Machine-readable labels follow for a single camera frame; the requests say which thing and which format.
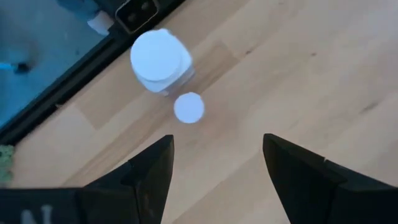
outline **wooden floor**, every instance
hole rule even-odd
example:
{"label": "wooden floor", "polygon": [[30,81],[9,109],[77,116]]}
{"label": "wooden floor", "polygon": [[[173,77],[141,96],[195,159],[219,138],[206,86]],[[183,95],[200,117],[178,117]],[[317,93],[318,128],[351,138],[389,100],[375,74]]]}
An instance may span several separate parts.
{"label": "wooden floor", "polygon": [[81,186],[174,134],[163,223],[288,223],[264,133],[398,185],[397,23],[396,0],[187,0],[160,27],[192,52],[203,120],[179,123],[127,51],[18,145],[12,186]]}

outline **white bottle cap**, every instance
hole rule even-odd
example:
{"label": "white bottle cap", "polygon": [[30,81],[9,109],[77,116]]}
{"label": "white bottle cap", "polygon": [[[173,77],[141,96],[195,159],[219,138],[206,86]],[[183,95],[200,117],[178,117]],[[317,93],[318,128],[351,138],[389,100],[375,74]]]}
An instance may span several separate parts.
{"label": "white bottle cap", "polygon": [[150,82],[166,80],[180,70],[181,54],[166,29],[143,33],[131,47],[132,69]]}
{"label": "white bottle cap", "polygon": [[186,93],[177,98],[174,103],[175,116],[183,123],[198,122],[205,113],[205,104],[200,95]]}

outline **white plastic jar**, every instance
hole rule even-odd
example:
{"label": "white plastic jar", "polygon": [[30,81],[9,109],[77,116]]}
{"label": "white plastic jar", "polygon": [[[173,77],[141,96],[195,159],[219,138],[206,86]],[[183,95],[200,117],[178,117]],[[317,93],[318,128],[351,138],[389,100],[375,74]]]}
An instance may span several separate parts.
{"label": "white plastic jar", "polygon": [[164,96],[195,74],[189,51],[167,29],[140,35],[131,47],[130,59],[137,79],[149,91]]}

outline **black metal frame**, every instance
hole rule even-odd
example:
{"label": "black metal frame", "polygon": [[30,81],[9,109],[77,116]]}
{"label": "black metal frame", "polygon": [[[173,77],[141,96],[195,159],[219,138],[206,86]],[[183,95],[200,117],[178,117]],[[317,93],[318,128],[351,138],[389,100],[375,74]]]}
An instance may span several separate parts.
{"label": "black metal frame", "polygon": [[[139,35],[153,29],[183,2],[175,0],[132,35],[110,35],[103,39],[0,129],[0,144],[17,144],[125,52]],[[120,27],[113,30],[114,34],[118,30]]]}

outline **jar lid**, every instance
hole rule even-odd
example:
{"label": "jar lid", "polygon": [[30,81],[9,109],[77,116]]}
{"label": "jar lid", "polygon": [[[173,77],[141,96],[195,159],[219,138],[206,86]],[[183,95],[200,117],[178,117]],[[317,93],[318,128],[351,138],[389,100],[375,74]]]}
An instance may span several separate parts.
{"label": "jar lid", "polygon": [[132,69],[148,81],[165,80],[179,70],[181,55],[166,29],[143,33],[131,47]]}
{"label": "jar lid", "polygon": [[182,94],[174,103],[174,113],[183,123],[196,123],[205,114],[205,104],[199,94]]}

